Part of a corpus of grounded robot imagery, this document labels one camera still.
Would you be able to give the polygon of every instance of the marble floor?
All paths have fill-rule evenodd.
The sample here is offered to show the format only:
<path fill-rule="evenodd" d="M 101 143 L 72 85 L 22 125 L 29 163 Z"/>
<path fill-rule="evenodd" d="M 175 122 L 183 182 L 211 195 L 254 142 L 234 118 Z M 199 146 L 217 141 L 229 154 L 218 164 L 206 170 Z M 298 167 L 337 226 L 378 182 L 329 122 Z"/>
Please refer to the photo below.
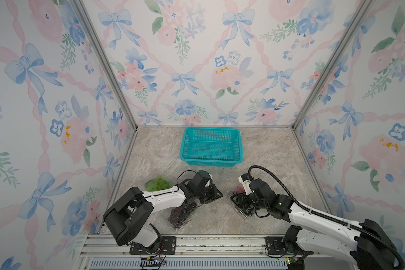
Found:
<path fill-rule="evenodd" d="M 190 166 L 180 159 L 180 146 L 184 129 L 182 127 L 139 128 L 135 146 L 119 187 L 117 198 L 142 181 L 154 170 L 159 170 L 175 181 L 185 170 L 209 172 L 216 187 L 224 197 L 197 208 L 189 222 L 175 232 L 161 217 L 164 213 L 152 214 L 150 219 L 161 234 L 284 234 L 290 223 L 272 218 L 258 218 L 253 215 L 244 219 L 230 204 L 227 191 L 238 184 L 238 177 L 248 171 L 251 165 L 261 165 L 273 173 L 287 186 L 292 194 L 305 204 L 326 211 L 317 188 L 312 181 L 303 156 L 289 128 L 239 128 L 243 144 L 243 162 L 232 168 Z M 180 178 L 192 178 L 193 172 L 186 172 Z M 254 178 L 269 183 L 277 194 L 283 189 L 264 171 L 252 170 Z M 108 233 L 104 226 L 101 233 Z"/>

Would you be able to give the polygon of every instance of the wire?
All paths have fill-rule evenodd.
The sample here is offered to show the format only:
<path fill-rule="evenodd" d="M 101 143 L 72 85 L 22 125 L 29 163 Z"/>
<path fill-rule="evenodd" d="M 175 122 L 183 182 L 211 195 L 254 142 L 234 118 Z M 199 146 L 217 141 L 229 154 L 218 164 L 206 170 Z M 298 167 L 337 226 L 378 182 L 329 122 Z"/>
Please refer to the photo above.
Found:
<path fill-rule="evenodd" d="M 250 175 L 250 170 L 252 170 L 253 168 L 257 168 L 257 169 L 263 170 L 263 171 L 265 171 L 266 173 L 268 173 L 271 177 L 273 177 L 273 178 L 279 183 L 279 185 L 281 185 L 281 187 L 285 190 L 285 192 L 288 194 L 288 196 L 291 197 L 291 199 L 292 199 L 300 208 L 302 208 L 303 210 L 305 210 L 305 211 L 307 211 L 307 212 L 310 212 L 310 211 L 311 211 L 309 208 L 305 207 L 305 206 L 302 205 L 299 201 L 297 201 L 297 199 L 291 194 L 291 192 L 290 192 L 290 191 L 287 189 L 287 187 L 282 183 L 282 181 L 279 180 L 279 178 L 278 178 L 276 175 L 274 175 L 271 171 L 269 171 L 268 169 L 266 169 L 266 168 L 264 168 L 264 167 L 262 167 L 262 166 L 259 166 L 259 165 L 252 165 L 252 166 L 250 166 L 247 172 L 248 172 L 248 175 L 249 175 L 249 178 L 250 178 L 251 181 L 254 180 L 254 178 Z M 313 214 L 313 215 L 320 216 L 320 217 L 322 217 L 322 218 L 324 218 L 324 219 L 328 219 L 328 220 L 333 221 L 333 222 L 335 222 L 335 223 L 338 223 L 338 224 L 341 224 L 341 225 L 344 225 L 344 226 L 348 226 L 348 223 L 347 223 L 347 222 L 342 221 L 342 220 L 340 220 L 340 219 L 336 219 L 336 218 L 331 217 L 331 216 L 327 216 L 327 215 L 325 215 L 325 214 L 323 214 L 323 213 L 320 213 L 320 212 L 317 212 L 317 211 L 313 211 L 312 214 Z M 365 229 L 363 229 L 363 228 L 360 228 L 360 227 L 355 226 L 355 225 L 350 225 L 350 228 L 351 228 L 351 229 L 354 229 L 354 230 L 356 230 L 356 231 L 359 231 L 359 232 L 361 232 L 362 234 L 367 235 L 367 236 L 370 237 L 370 238 L 373 238 L 375 241 L 378 242 L 378 244 L 380 244 L 381 246 L 384 246 L 386 249 L 388 249 L 388 250 L 394 255 L 394 257 L 395 257 L 395 258 L 397 259 L 397 261 L 398 261 L 398 265 L 397 265 L 396 267 L 394 267 L 394 269 L 396 269 L 396 270 L 401 270 L 401 269 L 404 269 L 404 268 L 405 268 L 405 262 L 403 261 L 403 258 L 400 256 L 400 254 L 397 252 L 397 250 L 396 250 L 394 247 L 392 247 L 390 244 L 386 243 L 384 240 L 382 240 L 382 239 L 379 238 L 378 236 L 376 236 L 376 235 L 374 235 L 374 234 L 368 232 L 367 230 L 365 230 Z"/>
<path fill-rule="evenodd" d="M 182 176 L 182 175 L 183 175 L 185 172 L 187 172 L 187 171 L 193 171 L 194 173 L 196 173 L 196 171 L 194 171 L 194 170 L 186 170 L 186 171 L 182 172 L 181 175 L 179 175 L 179 176 L 177 177 L 177 180 L 176 180 L 177 184 L 178 184 L 178 179 L 180 178 L 180 176 Z"/>
<path fill-rule="evenodd" d="M 280 259 L 280 258 L 282 258 L 282 257 L 286 254 L 286 249 L 285 249 L 285 251 L 284 251 L 284 254 L 282 254 L 282 255 L 279 256 L 279 257 L 275 257 L 275 256 L 270 256 L 270 255 L 268 255 L 268 254 L 267 254 L 267 247 L 264 248 L 264 253 L 265 253 L 267 256 L 269 256 L 270 258 L 273 258 L 273 259 Z"/>

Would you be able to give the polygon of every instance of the floral wallpaper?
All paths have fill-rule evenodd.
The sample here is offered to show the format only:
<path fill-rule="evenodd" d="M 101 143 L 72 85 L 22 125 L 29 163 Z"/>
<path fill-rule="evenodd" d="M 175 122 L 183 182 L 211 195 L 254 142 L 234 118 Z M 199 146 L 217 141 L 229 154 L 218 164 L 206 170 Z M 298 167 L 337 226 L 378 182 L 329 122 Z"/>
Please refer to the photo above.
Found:
<path fill-rule="evenodd" d="M 131 128 L 66 0 L 0 1 L 0 269 L 73 269 Z"/>
<path fill-rule="evenodd" d="M 375 1 L 344 53 L 297 134 L 333 212 L 378 222 L 405 261 L 405 1 Z"/>
<path fill-rule="evenodd" d="M 360 3 L 83 2 L 137 124 L 154 126 L 291 125 Z"/>

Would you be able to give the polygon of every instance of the plastic basket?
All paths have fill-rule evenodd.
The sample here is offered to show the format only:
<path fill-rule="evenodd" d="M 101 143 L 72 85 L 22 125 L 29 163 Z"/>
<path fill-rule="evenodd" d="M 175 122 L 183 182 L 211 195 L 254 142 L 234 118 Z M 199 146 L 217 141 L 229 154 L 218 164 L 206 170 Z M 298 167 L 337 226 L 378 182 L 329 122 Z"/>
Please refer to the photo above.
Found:
<path fill-rule="evenodd" d="M 180 158 L 189 165 L 233 167 L 243 161 L 240 131 L 235 128 L 188 127 Z"/>

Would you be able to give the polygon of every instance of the black mounting plate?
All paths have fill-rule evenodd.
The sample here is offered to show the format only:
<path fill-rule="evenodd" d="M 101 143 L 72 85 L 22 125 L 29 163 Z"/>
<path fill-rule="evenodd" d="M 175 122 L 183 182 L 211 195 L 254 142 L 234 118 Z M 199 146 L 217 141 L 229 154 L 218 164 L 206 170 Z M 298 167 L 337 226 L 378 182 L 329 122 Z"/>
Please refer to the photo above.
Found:
<path fill-rule="evenodd" d="M 268 255 L 282 255 L 285 253 L 285 244 L 282 242 L 282 236 L 266 236 L 264 239 Z"/>
<path fill-rule="evenodd" d="M 160 252 L 160 256 L 162 255 L 174 255 L 175 254 L 175 246 L 176 246 L 177 237 L 175 236 L 162 236 L 162 243 L 164 247 Z M 149 253 L 147 248 L 139 243 L 130 242 L 130 250 L 129 254 L 131 255 L 156 255 L 159 253 L 157 250 L 154 253 Z"/>

